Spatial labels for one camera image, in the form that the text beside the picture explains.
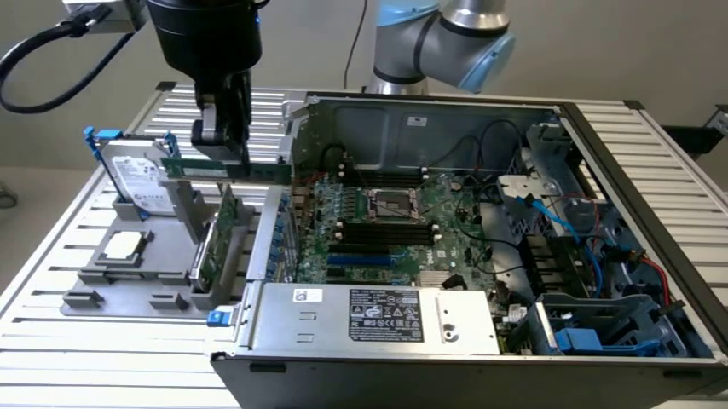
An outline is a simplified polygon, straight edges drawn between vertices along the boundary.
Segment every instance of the green circuit board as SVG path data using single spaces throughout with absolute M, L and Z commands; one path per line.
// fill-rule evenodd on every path
M 494 279 L 474 267 L 487 269 L 487 262 L 481 261 L 483 245 L 466 237 L 462 229 L 475 237 L 486 237 L 479 224 L 471 223 L 473 199 L 466 189 L 453 191 L 450 183 L 455 177 L 442 174 L 417 189 L 377 189 L 375 187 L 343 187 L 332 178 L 306 187 L 299 193 L 299 234 L 300 259 L 295 282 L 324 284 L 332 282 L 327 275 L 328 268 L 343 270 L 335 282 L 439 286 L 454 274 L 463 276 L 470 290 L 491 288 Z M 414 203 L 414 209 L 398 205 L 406 200 Z M 455 208 L 466 216 L 461 222 L 455 219 Z M 389 246 L 391 266 L 332 266 L 327 263 L 328 245 L 338 243 L 334 237 L 336 222 L 387 223 L 389 225 L 437 224 L 439 238 L 434 245 Z

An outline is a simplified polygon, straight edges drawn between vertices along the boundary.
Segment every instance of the motherboard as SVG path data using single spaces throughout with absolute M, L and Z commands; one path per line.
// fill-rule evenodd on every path
M 493 287 L 479 210 L 461 176 L 397 183 L 316 175 L 295 187 L 294 202 L 295 282 Z

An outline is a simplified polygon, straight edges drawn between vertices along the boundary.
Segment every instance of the warning label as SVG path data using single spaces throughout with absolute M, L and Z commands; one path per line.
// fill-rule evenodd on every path
M 348 290 L 348 337 L 363 342 L 422 343 L 419 293 Z

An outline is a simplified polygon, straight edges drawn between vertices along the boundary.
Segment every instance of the power supply label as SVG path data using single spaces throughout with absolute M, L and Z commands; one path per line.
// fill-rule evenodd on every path
M 348 290 L 348 337 L 359 342 L 422 343 L 418 291 Z

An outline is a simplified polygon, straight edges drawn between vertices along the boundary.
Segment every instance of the white wall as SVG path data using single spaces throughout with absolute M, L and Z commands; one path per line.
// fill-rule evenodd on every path
M 0 48 L 55 23 L 59 0 L 3 0 Z M 264 56 L 254 84 L 338 89 L 363 0 L 272 0 L 263 10 Z M 375 0 L 350 72 L 371 73 Z M 728 102 L 728 2 L 724 0 L 509 0 L 517 51 L 487 93 L 637 99 L 665 124 L 701 124 Z M 124 128 L 160 80 L 183 79 L 164 64 L 149 26 L 136 35 L 87 92 L 41 116 L 0 113 L 0 164 L 85 169 L 87 124 Z M 39 51 L 12 77 L 19 101 L 53 96 L 115 42 L 84 37 Z M 433 91 L 451 91 L 441 84 Z

